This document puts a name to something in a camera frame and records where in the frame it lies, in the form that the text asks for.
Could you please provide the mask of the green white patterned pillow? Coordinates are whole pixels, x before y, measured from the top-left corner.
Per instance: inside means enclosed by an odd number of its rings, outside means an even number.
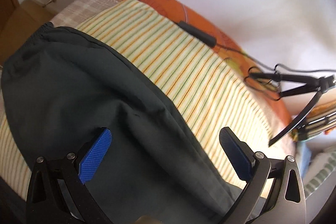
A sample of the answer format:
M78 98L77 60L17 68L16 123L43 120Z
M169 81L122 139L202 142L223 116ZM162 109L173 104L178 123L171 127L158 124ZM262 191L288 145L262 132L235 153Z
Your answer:
M319 153L310 163L302 182L305 198L315 193L335 173L335 145Z

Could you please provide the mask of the orange patterned bed sheet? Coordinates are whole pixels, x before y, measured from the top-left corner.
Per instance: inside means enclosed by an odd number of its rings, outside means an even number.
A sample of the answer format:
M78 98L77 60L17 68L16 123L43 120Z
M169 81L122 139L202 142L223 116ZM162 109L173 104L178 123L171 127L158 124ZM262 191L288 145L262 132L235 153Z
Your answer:
M220 57L229 60L233 65L234 71L240 75L245 87L262 104L266 117L270 122L272 133L275 131L274 122L281 122L283 126L290 123L291 116L284 102L271 100L269 92L263 86L247 78L248 70L254 67L254 71L256 71L257 64L244 56L242 49L219 28L176 0L136 1L155 9L155 11L171 20L189 35L199 39Z

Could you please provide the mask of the brass door stopper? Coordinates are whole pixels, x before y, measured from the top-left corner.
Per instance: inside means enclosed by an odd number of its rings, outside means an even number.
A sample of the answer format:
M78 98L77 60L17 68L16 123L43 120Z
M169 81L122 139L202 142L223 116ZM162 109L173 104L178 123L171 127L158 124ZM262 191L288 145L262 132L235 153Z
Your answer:
M45 7L47 7L48 5L50 5L50 4L52 4L52 3L56 3L57 2L57 0L48 0L46 3L44 3L43 5L42 5L42 8L45 8Z

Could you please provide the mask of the black tripod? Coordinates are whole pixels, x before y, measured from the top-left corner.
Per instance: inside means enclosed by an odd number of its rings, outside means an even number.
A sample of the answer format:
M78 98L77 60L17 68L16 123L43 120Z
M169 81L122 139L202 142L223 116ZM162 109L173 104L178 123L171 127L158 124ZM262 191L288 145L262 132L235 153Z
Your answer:
M335 75L327 77L312 77L306 75L292 75L283 73L264 73L262 71L254 71L254 67L248 70L247 78L253 80L271 80L277 83L281 82L291 82L303 84L296 88L285 90L283 92L278 92L278 98L271 98L274 101L279 101L285 97L299 96L302 94L314 93L312 99L307 103L303 110L288 124L280 133L270 139L268 146L273 146L285 135L293 131L295 128L299 127L307 115L313 110L320 98L326 94L331 89L335 88Z

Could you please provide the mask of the folded tripod with floral cloth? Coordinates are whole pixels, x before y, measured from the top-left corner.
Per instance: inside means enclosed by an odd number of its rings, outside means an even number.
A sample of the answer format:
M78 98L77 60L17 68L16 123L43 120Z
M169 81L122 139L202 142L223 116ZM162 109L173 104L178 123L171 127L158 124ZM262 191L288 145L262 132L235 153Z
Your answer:
M307 141L335 130L335 101L314 107L291 132L293 141Z

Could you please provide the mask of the dark green pants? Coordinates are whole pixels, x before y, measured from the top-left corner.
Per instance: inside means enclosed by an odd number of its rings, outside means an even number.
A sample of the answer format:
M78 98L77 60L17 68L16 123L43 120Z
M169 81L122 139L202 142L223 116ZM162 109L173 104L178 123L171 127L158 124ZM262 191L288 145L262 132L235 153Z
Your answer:
M102 127L112 144L86 186L114 223L218 223L225 182L171 100L113 48L47 23L4 64L11 133L28 166L77 152Z

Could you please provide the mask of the pink checked blanket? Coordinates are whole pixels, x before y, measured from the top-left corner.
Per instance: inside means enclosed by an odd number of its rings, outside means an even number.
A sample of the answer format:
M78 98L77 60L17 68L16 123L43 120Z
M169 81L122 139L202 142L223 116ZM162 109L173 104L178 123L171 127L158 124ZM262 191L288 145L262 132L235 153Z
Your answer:
M121 0L75 0L55 15L51 22L54 27L67 26L74 28L92 16L120 2Z

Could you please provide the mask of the yellow striped cloth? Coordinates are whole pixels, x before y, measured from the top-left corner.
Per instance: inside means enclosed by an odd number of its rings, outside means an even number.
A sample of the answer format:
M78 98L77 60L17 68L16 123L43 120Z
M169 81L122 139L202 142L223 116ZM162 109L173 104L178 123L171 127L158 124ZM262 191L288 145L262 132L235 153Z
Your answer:
M266 148L272 129L229 60L136 0L90 16L76 30L101 39L142 71L172 100L221 177L244 186L214 135L229 126L252 147Z

